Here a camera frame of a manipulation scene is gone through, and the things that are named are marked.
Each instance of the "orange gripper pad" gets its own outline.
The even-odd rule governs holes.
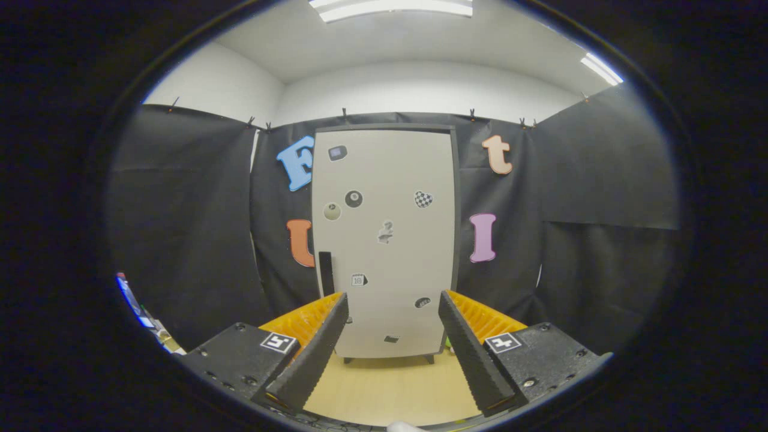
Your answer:
[[[484,343],[487,337],[497,334],[522,330],[527,327],[520,321],[514,320],[503,313],[485,306],[479,301],[461,295],[455,291],[447,291],[453,304],[462,313],[464,321],[467,321],[472,333],[480,343]]]
[[[273,331],[299,340],[301,348],[293,358],[296,358],[306,345],[315,337],[315,333],[323,325],[333,305],[341,297],[341,292],[325,296],[312,303],[305,304],[287,314],[281,315],[272,321],[260,326],[264,331]]]

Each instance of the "wooden floor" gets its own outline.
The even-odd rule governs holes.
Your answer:
[[[335,354],[304,410],[358,424],[401,420],[422,426],[480,414],[458,365],[446,349],[435,364],[424,357],[355,359]]]

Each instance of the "ceiling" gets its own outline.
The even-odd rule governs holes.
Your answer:
[[[290,84],[382,61],[456,61],[529,75],[576,95],[609,84],[585,50],[503,0],[474,0],[471,18],[430,12],[364,15],[326,24],[307,0],[286,0],[216,42]]]

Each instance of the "blue letter f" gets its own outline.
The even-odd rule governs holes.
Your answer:
[[[277,160],[283,162],[288,173],[290,191],[296,191],[312,181],[312,173],[304,171],[304,167],[312,167],[312,153],[307,148],[314,146],[315,138],[307,135],[277,154]]]

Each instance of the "black rectangular block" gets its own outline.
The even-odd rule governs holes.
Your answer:
[[[483,346],[529,401],[578,379],[581,371],[600,359],[550,323],[488,337]]]
[[[440,294],[438,315],[451,339],[475,404],[485,416],[527,403],[485,352],[445,291]]]
[[[264,392],[299,348],[294,337],[236,323],[178,360],[212,385],[251,399]]]
[[[261,394],[257,395],[258,402],[291,414],[300,412],[323,375],[348,317],[349,305],[344,293],[296,360],[268,383],[263,398]]]

